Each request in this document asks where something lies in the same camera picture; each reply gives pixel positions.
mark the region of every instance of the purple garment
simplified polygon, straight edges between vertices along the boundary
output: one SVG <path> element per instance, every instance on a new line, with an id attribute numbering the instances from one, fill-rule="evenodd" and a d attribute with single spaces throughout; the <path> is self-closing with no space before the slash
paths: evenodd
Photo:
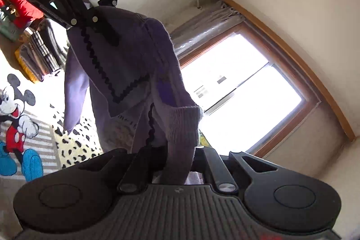
<path id="1" fill-rule="evenodd" d="M 198 143 L 202 111 L 185 90 L 169 34 L 153 18 L 113 7 L 94 10 L 118 32 L 119 45 L 110 45 L 89 27 L 68 30 L 72 51 L 65 68 L 64 129 L 78 123 L 90 84 L 103 150 L 124 147 L 119 128 L 133 135 L 132 152 L 168 143 L 161 182 L 183 184 Z"/>

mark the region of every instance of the window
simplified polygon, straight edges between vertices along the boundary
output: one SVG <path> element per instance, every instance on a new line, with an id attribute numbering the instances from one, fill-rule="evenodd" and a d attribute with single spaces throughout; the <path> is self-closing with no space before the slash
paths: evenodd
<path id="1" fill-rule="evenodd" d="M 186 90 L 204 111 L 199 128 L 220 155 L 264 156 L 317 102 L 297 71 L 245 23 L 180 64 Z"/>

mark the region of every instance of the blue shoe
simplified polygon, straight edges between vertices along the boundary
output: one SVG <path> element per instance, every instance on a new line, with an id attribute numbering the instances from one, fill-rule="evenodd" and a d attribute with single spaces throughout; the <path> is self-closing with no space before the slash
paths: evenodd
<path id="1" fill-rule="evenodd" d="M 40 156 L 31 148 L 26 150 L 23 154 L 21 172 L 25 176 L 26 181 L 31 181 L 44 175 Z"/>
<path id="2" fill-rule="evenodd" d="M 10 155 L 4 152 L 5 145 L 3 141 L 0 142 L 0 175 L 11 176 L 16 173 L 18 168 Z"/>

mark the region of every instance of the white glove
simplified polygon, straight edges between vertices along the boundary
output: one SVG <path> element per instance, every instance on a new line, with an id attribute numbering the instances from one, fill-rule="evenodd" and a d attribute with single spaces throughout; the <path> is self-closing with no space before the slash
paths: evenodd
<path id="1" fill-rule="evenodd" d="M 31 139 L 39 133 L 39 126 L 29 116 L 22 115 L 19 118 L 18 132 Z"/>

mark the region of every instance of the window frame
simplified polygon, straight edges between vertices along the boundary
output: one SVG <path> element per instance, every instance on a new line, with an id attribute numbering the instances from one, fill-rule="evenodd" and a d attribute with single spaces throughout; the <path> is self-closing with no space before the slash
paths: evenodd
<path id="1" fill-rule="evenodd" d="M 264 157 L 280 142 L 282 142 L 285 137 L 287 137 L 306 118 L 307 115 L 309 115 L 309 113 L 320 101 L 314 90 L 311 89 L 299 71 L 297 71 L 294 66 L 286 58 L 284 58 L 284 56 L 279 54 L 274 46 L 264 40 L 262 36 L 260 36 L 245 22 L 235 25 L 181 58 L 179 60 L 180 68 L 184 68 L 233 33 L 241 34 L 260 53 L 262 53 L 269 62 L 271 62 L 271 64 L 275 65 L 280 74 L 284 76 L 284 78 L 297 92 L 301 94 L 303 98 L 302 102 L 300 102 L 300 104 L 291 113 L 289 113 L 287 117 L 285 117 L 272 131 L 256 143 L 249 151 L 257 157 Z"/>

